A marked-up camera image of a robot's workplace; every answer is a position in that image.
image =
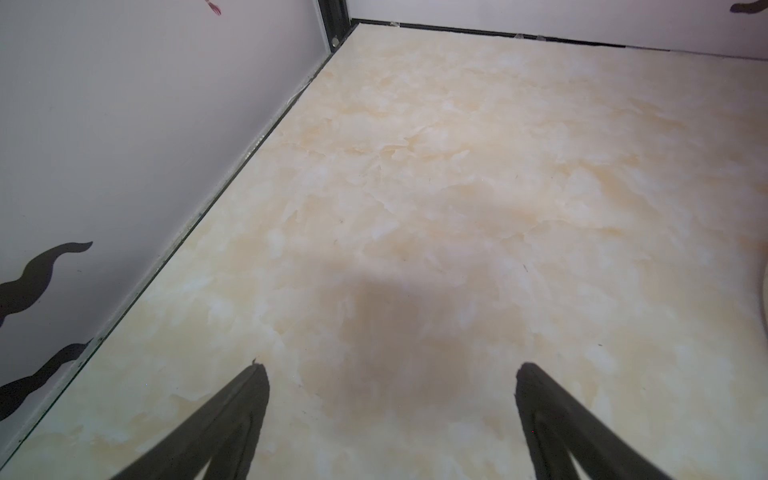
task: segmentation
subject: beige marble floor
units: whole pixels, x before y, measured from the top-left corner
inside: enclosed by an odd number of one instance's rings
[[[768,477],[768,63],[361,26],[0,478],[107,478],[253,359],[251,478],[531,478],[535,361]]]

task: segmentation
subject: wall decal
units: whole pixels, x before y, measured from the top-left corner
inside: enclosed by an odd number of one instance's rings
[[[208,4],[210,9],[214,11],[216,15],[221,15],[221,8],[211,3],[210,0],[205,0],[205,2]]]
[[[730,6],[732,13],[760,13],[768,8],[768,0],[757,0],[752,3],[734,3]]]
[[[19,313],[38,301],[53,275],[53,264],[65,253],[80,253],[91,248],[93,242],[64,243],[29,260],[18,280],[0,283],[0,326],[5,317]]]
[[[85,350],[87,343],[72,343],[56,352],[37,372],[23,379],[6,383],[0,386],[0,421],[18,409],[27,396],[39,389],[61,368],[66,362],[76,360]]]

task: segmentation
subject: white wall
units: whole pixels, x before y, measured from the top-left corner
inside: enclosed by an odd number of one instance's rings
[[[103,330],[327,55],[313,0],[215,2],[221,16],[204,0],[0,2],[0,283],[94,242],[5,319],[0,386]],[[64,370],[0,422],[0,451]]]
[[[347,0],[347,6],[350,18],[768,58],[768,11],[730,13],[734,2]]]

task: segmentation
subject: black metal frame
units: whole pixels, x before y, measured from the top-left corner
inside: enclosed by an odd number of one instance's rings
[[[517,379],[537,480],[578,480],[570,454],[591,478],[670,480],[534,363],[524,363]],[[194,480],[209,460],[204,480],[245,480],[269,397],[264,366],[249,366],[112,480]]]
[[[578,480],[569,452],[591,478],[670,480],[534,363],[518,370],[515,401],[537,480]]]
[[[206,464],[204,480],[245,480],[269,399],[255,363],[112,480],[194,480]]]
[[[349,13],[345,0],[318,0],[320,13],[323,15],[323,24],[326,27],[326,36],[331,51],[336,51],[349,34],[352,24],[349,22]]]

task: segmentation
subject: marble-patterned floor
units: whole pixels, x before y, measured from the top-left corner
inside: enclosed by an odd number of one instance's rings
[[[108,478],[254,359],[250,478],[532,478],[537,362],[768,477],[768,63],[359,26],[0,478]]]

